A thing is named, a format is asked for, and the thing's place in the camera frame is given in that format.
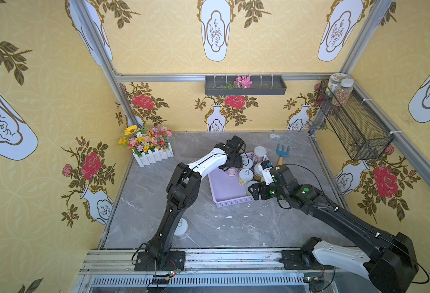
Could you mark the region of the blue yellow label can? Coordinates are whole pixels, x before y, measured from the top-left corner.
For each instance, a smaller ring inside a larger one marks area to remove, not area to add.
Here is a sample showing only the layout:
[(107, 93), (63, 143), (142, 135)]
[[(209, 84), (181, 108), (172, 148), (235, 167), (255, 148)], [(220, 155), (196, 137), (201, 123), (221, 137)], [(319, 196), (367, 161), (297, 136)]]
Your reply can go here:
[(256, 146), (253, 150), (252, 161), (254, 164), (262, 162), (264, 157), (267, 155), (267, 150), (263, 146)]

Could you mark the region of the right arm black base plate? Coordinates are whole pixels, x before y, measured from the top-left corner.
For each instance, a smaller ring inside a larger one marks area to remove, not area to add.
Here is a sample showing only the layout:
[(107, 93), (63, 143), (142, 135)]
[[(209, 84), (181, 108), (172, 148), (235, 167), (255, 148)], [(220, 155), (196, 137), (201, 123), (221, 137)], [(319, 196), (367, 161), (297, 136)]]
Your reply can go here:
[(285, 270), (322, 270), (320, 264), (312, 253), (301, 250), (282, 250), (279, 260)]

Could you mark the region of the white-lid can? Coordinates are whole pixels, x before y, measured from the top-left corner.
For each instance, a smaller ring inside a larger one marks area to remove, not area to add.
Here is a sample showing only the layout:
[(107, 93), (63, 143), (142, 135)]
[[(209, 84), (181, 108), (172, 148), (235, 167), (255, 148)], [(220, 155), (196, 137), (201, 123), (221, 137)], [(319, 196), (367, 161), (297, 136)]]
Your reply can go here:
[(249, 157), (243, 157), (242, 159), (242, 168), (251, 169), (253, 167), (253, 161)]
[(258, 184), (258, 181), (252, 180), (252, 181), (249, 181), (247, 183), (247, 185), (246, 185), (246, 196), (252, 196), (252, 193), (249, 191), (249, 188), (254, 184)]
[(189, 234), (188, 222), (186, 219), (181, 218), (174, 232), (174, 237), (177, 239), (184, 239), (188, 236), (188, 234)]
[(242, 186), (246, 186), (249, 182), (253, 180), (253, 172), (248, 168), (243, 168), (238, 173), (238, 182)]
[(229, 177), (234, 177), (239, 173), (239, 169), (238, 168), (229, 168), (226, 172), (225, 172)]
[(262, 173), (262, 166), (260, 162), (254, 166), (253, 171), (254, 171), (254, 180), (261, 181), (263, 177), (263, 173)]

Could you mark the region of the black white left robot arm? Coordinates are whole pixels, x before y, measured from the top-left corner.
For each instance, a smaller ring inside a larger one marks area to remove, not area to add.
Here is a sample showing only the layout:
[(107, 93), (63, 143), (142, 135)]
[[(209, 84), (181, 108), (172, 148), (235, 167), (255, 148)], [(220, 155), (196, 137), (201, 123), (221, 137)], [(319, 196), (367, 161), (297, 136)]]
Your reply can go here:
[(172, 238), (184, 212), (192, 206), (200, 190), (202, 179), (216, 169), (242, 167), (245, 142), (233, 136), (221, 142), (204, 157), (190, 164), (179, 163), (167, 185), (167, 205), (161, 223), (145, 246), (145, 253), (160, 268), (169, 260)]

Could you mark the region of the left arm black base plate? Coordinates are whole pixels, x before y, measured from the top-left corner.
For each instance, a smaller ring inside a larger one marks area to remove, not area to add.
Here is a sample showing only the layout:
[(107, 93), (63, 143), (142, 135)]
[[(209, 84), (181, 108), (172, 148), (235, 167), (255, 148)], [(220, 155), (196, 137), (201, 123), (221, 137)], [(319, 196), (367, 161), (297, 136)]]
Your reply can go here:
[(174, 271), (177, 269), (184, 269), (186, 260), (186, 252), (182, 250), (170, 251), (165, 261), (157, 261), (155, 258), (151, 259), (146, 251), (137, 254), (134, 270), (136, 272), (150, 272), (150, 271)]

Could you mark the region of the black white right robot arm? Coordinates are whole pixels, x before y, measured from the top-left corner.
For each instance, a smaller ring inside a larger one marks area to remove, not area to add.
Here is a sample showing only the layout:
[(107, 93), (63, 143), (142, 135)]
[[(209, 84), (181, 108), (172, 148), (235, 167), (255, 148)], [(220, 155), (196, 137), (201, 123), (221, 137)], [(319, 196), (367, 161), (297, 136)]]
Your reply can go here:
[(321, 189), (299, 184), (286, 165), (260, 165), (264, 182), (249, 187), (255, 200), (277, 199), (312, 216), (346, 237), (354, 248), (310, 238), (300, 249), (304, 267), (333, 266), (370, 281), (381, 293), (404, 293), (419, 271), (412, 240), (366, 223), (331, 201)]

